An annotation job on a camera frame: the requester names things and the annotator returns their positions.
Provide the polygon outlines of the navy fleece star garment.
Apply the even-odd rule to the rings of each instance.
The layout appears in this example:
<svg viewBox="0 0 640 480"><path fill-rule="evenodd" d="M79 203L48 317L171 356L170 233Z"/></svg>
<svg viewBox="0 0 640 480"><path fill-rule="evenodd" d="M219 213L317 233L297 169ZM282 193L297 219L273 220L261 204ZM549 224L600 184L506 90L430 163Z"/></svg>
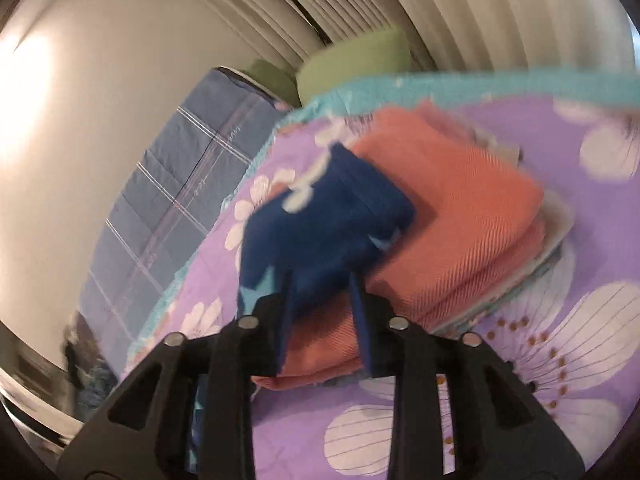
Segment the navy fleece star garment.
<svg viewBox="0 0 640 480"><path fill-rule="evenodd" d="M296 316L374 268L411 226L416 208L375 166L335 144L318 165L250 216L242 241L239 314L285 296Z"/></svg>

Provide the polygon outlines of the dark teal crumpled blanket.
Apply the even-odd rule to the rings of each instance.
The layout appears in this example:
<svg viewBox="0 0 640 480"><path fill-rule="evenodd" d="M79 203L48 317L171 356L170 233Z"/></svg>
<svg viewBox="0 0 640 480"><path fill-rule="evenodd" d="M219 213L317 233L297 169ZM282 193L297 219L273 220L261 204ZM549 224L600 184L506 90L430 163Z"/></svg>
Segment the dark teal crumpled blanket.
<svg viewBox="0 0 640 480"><path fill-rule="evenodd" d="M62 350L68 382L72 387L73 414L86 422L108 398L118 378L102 356L91 335L64 330Z"/></svg>

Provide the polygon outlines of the purple floral bed sheet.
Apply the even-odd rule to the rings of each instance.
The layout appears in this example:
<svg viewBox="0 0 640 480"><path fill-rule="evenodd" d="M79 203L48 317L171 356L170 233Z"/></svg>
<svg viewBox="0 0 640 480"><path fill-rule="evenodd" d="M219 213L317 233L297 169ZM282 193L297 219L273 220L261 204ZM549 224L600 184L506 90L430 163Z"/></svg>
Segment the purple floral bed sheet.
<svg viewBox="0 0 640 480"><path fill-rule="evenodd" d="M533 389L586 465L639 400L639 79L583 72L376 77L283 119L213 229L155 306L128 362L172 332L218 333L270 278L271 246L311 263L355 245L318 199L341 145L413 201L370 292L455 337L478 330Z"/></svg>

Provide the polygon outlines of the folded coral pink garment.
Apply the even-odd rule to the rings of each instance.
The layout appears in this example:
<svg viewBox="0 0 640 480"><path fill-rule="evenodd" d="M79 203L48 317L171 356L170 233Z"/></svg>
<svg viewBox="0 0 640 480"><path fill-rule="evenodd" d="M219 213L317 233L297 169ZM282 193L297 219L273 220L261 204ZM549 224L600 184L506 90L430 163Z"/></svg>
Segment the folded coral pink garment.
<svg viewBox="0 0 640 480"><path fill-rule="evenodd" d="M416 206L408 234L367 278L395 312L424 328L448 322L541 251L544 191L476 146L430 104L383 107L350 148Z"/></svg>

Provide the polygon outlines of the blue plaid quilt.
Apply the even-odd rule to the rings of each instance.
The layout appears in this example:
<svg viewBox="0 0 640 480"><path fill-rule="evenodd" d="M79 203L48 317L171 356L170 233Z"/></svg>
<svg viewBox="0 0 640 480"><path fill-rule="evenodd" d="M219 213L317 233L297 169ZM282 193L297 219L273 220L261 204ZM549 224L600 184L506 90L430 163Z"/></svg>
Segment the blue plaid quilt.
<svg viewBox="0 0 640 480"><path fill-rule="evenodd" d="M79 296L79 313L115 375L284 114L256 79L216 67L144 151L104 221Z"/></svg>

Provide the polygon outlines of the green pillow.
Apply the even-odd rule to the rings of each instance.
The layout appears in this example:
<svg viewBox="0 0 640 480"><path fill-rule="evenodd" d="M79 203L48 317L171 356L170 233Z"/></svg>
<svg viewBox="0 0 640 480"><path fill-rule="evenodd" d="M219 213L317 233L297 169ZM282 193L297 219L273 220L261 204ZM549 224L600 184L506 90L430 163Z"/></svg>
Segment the green pillow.
<svg viewBox="0 0 640 480"><path fill-rule="evenodd" d="M339 41L314 52L292 75L266 60L256 60L242 74L294 107L346 82L407 73L412 58L408 39L397 27L386 27Z"/></svg>

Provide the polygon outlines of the beige pleated curtain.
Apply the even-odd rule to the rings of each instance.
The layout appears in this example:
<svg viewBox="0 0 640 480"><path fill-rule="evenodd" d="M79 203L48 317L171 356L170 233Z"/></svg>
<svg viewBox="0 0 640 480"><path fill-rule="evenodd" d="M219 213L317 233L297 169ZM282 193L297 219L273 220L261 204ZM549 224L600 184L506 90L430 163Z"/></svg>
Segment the beige pleated curtain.
<svg viewBox="0 0 640 480"><path fill-rule="evenodd" d="M401 28L424 70L551 66L631 73L620 0L209 0L258 51L294 66L322 42Z"/></svg>

